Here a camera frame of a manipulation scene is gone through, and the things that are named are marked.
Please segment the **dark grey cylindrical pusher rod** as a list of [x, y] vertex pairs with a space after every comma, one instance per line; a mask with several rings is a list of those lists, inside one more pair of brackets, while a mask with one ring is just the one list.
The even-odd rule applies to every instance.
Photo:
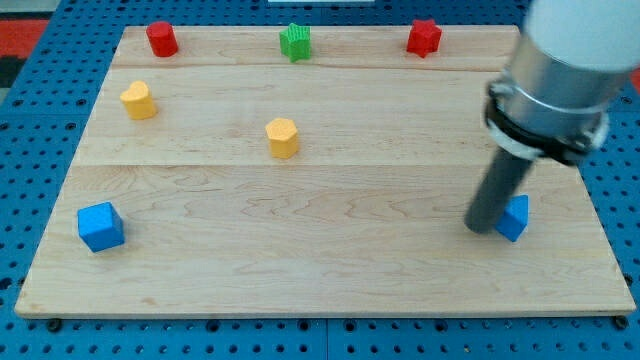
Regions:
[[466, 211], [466, 227], [477, 234], [489, 233], [532, 165], [532, 160], [498, 148]]

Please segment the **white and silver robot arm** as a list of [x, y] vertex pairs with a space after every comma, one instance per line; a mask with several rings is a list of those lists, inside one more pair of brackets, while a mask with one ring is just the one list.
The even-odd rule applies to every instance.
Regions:
[[485, 124], [497, 150], [465, 214], [491, 231], [534, 162], [578, 165], [600, 148], [609, 104], [639, 66], [638, 0], [536, 0], [500, 76]]

